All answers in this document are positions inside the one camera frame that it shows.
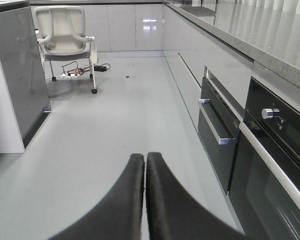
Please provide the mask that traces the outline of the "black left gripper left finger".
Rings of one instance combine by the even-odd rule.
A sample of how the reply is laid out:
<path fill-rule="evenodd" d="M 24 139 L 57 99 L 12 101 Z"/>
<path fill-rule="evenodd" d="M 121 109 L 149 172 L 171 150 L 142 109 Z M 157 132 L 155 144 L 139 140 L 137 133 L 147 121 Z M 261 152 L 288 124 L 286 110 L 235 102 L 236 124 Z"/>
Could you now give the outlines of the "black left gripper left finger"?
<path fill-rule="evenodd" d="M 128 163 L 102 200 L 52 240 L 139 240 L 144 196 L 145 161 L 141 153 Z"/>

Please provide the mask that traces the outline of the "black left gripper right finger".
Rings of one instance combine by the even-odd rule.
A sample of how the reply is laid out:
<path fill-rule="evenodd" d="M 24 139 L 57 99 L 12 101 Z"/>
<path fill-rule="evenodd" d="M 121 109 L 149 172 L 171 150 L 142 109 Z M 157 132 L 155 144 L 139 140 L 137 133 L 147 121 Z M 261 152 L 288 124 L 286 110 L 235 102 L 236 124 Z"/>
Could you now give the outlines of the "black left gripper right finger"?
<path fill-rule="evenodd" d="M 173 175 L 161 153 L 146 163 L 146 210 L 152 240 L 246 240 L 200 205 Z"/>

